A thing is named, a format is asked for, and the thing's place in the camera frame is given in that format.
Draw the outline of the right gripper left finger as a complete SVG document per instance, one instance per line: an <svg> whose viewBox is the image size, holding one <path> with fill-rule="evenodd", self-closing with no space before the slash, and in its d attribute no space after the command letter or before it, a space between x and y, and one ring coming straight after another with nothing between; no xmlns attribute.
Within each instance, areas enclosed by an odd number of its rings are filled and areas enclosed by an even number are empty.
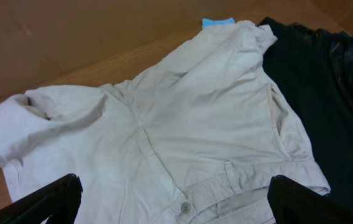
<svg viewBox="0 0 353 224"><path fill-rule="evenodd" d="M67 174L0 210L0 224L74 224L83 188Z"/></svg>

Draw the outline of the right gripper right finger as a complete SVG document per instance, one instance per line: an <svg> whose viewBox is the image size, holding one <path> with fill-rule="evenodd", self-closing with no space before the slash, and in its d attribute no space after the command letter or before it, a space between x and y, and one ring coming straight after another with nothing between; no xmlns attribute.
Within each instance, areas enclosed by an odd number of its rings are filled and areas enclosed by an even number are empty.
<svg viewBox="0 0 353 224"><path fill-rule="evenodd" d="M284 175L271 178L267 200L276 224L353 224L353 213Z"/></svg>

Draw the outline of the beige khaki shorts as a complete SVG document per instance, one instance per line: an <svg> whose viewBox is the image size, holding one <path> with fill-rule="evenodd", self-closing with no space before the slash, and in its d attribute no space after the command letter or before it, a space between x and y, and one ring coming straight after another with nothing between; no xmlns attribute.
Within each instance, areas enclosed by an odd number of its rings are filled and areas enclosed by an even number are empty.
<svg viewBox="0 0 353 224"><path fill-rule="evenodd" d="M18 200L74 173L77 223L273 223L273 176L330 186L262 64L251 21L202 30L132 80L56 85L0 104L0 168Z"/></svg>

